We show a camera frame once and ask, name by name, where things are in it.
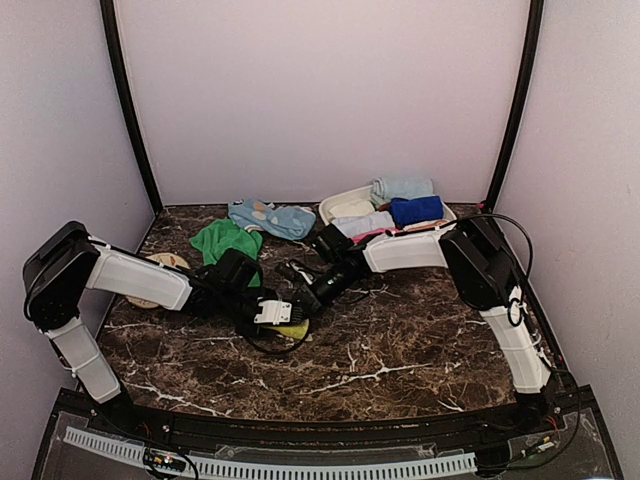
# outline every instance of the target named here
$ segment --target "white cloth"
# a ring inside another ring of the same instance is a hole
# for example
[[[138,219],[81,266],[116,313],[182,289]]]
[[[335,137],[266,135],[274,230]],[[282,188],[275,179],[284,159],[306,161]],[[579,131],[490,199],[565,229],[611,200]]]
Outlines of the white cloth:
[[[362,217],[375,211],[376,209],[373,208],[371,202],[362,198],[340,203],[329,209],[329,213],[333,218]]]
[[[381,228],[395,228],[389,212],[374,212],[364,217],[336,218],[333,223],[345,237],[353,238]]]

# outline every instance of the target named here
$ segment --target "yellow sponge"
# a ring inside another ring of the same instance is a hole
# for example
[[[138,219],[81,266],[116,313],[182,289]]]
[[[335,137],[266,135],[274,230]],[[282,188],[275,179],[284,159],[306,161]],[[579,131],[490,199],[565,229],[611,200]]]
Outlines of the yellow sponge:
[[[295,340],[302,340],[302,338],[309,330],[309,320],[305,320],[299,325],[291,325],[286,327],[264,327],[269,330],[275,330],[278,333],[281,333],[285,337],[291,337]]]

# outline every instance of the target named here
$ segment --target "brown marble table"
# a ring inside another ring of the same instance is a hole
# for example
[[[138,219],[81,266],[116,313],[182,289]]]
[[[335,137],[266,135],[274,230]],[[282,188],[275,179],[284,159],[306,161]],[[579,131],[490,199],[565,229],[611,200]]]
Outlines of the brown marble table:
[[[453,205],[456,213],[473,207]],[[168,207],[142,254],[173,252],[202,265],[189,238],[226,207]],[[321,266],[300,242],[268,234],[265,283],[286,293],[276,264]],[[117,298],[99,343],[140,405],[203,415],[288,421],[406,418],[512,402],[508,365],[489,328],[458,298],[448,271],[423,268],[373,276],[313,324],[311,341],[286,358],[255,351],[224,318],[142,310]]]

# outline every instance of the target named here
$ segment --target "dark blue towel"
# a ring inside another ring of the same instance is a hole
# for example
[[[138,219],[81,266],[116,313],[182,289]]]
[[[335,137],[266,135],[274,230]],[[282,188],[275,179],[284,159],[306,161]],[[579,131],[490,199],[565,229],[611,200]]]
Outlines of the dark blue towel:
[[[444,207],[438,196],[414,200],[394,198],[391,200],[389,213],[391,213],[396,225],[405,227],[428,220],[441,220],[444,217]]]

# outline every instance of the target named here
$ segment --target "white backdrop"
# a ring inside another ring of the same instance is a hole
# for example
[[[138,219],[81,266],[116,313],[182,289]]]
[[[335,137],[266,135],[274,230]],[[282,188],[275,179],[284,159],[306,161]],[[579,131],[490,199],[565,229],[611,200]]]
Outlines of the white backdrop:
[[[0,478],[27,480],[61,386],[75,382],[22,312],[22,266],[79,220],[135,249],[153,212],[116,94],[99,2],[2,2]],[[111,296],[86,292],[92,332]]]
[[[640,478],[639,77],[640,3],[547,2],[498,203],[531,234],[533,286],[625,478]]]
[[[482,200],[528,0],[117,2],[167,204],[315,201],[385,174]]]

